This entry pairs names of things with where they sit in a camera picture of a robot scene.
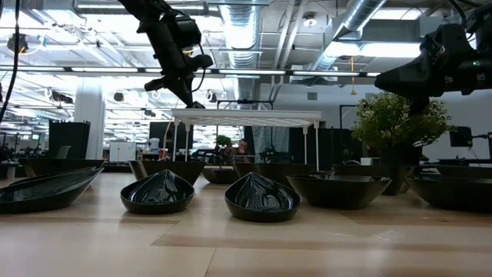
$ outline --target white wall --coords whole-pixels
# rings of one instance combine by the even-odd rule
[[[262,97],[267,98],[270,85],[261,87]],[[307,92],[317,92],[318,100],[308,101]],[[337,85],[314,86],[307,88],[303,85],[284,85],[278,94],[274,108],[277,110],[305,110],[323,112],[323,120],[326,128],[339,128],[339,105],[357,104],[361,98],[365,98],[366,92],[375,93],[379,89],[372,85],[356,85],[357,95],[351,95],[351,85],[343,88]],[[471,95],[462,96],[459,92],[447,92],[441,98],[446,102],[448,114],[452,117],[451,124],[456,126],[469,126],[473,135],[482,135],[492,132],[492,90],[475,91]],[[356,108],[345,108],[342,113],[344,128],[351,128],[357,120]],[[479,159],[488,159],[488,141],[483,138],[474,140],[472,148]],[[460,158],[475,159],[468,148],[451,148],[449,134],[442,135],[437,142],[424,148],[424,154],[431,160]]]

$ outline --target ceiling light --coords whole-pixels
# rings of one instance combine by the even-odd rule
[[[3,65],[0,66],[0,70],[6,70],[6,71],[12,71],[13,67],[11,65]],[[33,71],[33,72],[43,72],[43,71],[57,71],[57,72],[62,72],[65,69],[61,67],[52,67],[52,66],[19,66],[18,70],[20,72],[28,72],[28,71]]]
[[[161,93],[158,92],[158,91],[155,91],[155,92],[152,92],[152,98],[157,100],[157,99],[160,99],[161,97]]]
[[[416,58],[421,54],[418,43],[367,43],[361,55],[381,58]]]
[[[327,76],[327,77],[358,77],[360,72],[316,72],[316,71],[299,71],[292,72],[298,76]]]
[[[219,69],[220,74],[285,75],[285,70]]]
[[[310,28],[316,25],[316,19],[313,12],[306,12],[302,17],[304,19],[304,26]]]
[[[138,72],[136,68],[71,68],[75,72]]]

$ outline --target white canopy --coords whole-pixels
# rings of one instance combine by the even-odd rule
[[[259,111],[259,110],[226,110],[226,109],[202,109],[202,108],[175,108],[171,110],[176,125],[179,122],[186,124],[186,132],[190,125],[216,125],[216,126],[268,126],[268,127],[302,127],[304,130],[304,162],[308,162],[308,147],[306,134],[308,127],[314,125],[316,129],[316,163],[319,170],[318,137],[317,129],[321,120],[321,112],[306,111]],[[186,136],[186,148],[188,153],[188,136]]]

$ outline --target plant pot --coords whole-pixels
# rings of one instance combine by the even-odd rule
[[[419,166],[422,147],[412,145],[394,145],[381,147],[381,165],[393,166]]]

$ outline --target fluorescent light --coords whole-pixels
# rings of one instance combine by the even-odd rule
[[[2,65],[0,66],[0,70],[12,71],[14,69],[11,65]],[[19,66],[18,71],[32,71],[32,72],[43,72],[43,71],[64,71],[61,67],[52,67],[52,66]]]
[[[421,54],[418,43],[367,43],[361,55],[381,58],[416,58]]]
[[[119,8],[125,9],[123,5],[77,5],[77,8]]]
[[[220,74],[285,75],[285,70],[219,69]]]
[[[358,77],[359,72],[316,72],[316,71],[297,71],[292,75],[298,76],[330,76],[330,77]]]
[[[71,68],[75,72],[138,72],[136,68]]]

